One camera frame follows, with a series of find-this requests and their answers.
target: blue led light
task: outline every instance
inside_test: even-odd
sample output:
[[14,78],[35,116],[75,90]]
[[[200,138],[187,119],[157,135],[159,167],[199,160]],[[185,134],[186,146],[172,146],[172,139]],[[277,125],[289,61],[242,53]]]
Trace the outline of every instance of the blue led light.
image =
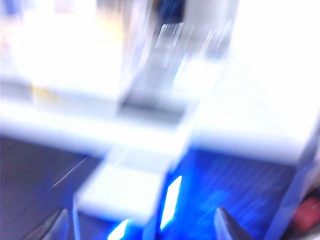
[[108,236],[107,240],[120,240],[125,236],[128,219],[122,221]]
[[165,196],[164,208],[161,217],[160,229],[164,227],[173,219],[175,215],[180,185],[182,176],[178,176],[168,187]]

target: white surface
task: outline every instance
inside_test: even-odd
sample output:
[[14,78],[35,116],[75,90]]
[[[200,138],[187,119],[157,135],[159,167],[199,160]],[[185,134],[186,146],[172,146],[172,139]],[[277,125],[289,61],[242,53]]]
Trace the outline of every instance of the white surface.
[[76,14],[54,13],[47,3],[40,9],[26,10],[23,25],[9,35],[15,67],[5,66],[2,74],[17,73],[22,78],[13,81],[40,88],[117,100],[127,87],[122,71],[129,71],[123,68],[125,30],[117,13],[96,15],[95,1],[78,3]]
[[174,77],[172,94],[193,101],[200,100],[212,93],[227,67],[228,60],[185,57]]
[[240,1],[228,72],[199,109],[196,139],[295,164],[320,110],[318,1]]
[[1,100],[1,133],[58,148],[104,156],[112,146],[181,156],[191,128],[167,128],[124,119],[94,119],[50,111],[20,101]]
[[163,173],[127,167],[121,160],[105,160],[78,191],[78,210],[103,219],[131,219],[135,225],[144,225],[155,211],[163,177]]

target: red object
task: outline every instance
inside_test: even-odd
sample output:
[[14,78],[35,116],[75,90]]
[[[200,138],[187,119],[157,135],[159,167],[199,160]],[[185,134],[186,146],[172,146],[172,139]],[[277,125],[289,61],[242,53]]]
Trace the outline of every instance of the red object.
[[312,196],[305,200],[295,210],[292,218],[293,227],[300,233],[305,233],[320,222],[320,198]]

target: gray floor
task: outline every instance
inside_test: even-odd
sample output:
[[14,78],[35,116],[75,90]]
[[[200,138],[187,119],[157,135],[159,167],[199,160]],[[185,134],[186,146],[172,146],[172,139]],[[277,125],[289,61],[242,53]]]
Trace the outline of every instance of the gray floor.
[[70,214],[73,194],[100,160],[1,137],[1,239],[19,240],[56,209]]

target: blue light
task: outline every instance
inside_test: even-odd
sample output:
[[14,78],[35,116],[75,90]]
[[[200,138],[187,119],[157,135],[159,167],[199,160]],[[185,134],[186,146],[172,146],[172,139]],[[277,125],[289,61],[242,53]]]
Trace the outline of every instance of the blue light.
[[120,240],[125,236],[129,219],[122,221],[108,236],[107,240]]
[[164,227],[173,219],[175,215],[180,185],[182,176],[178,176],[168,187],[165,196],[164,208],[160,223],[160,229]]

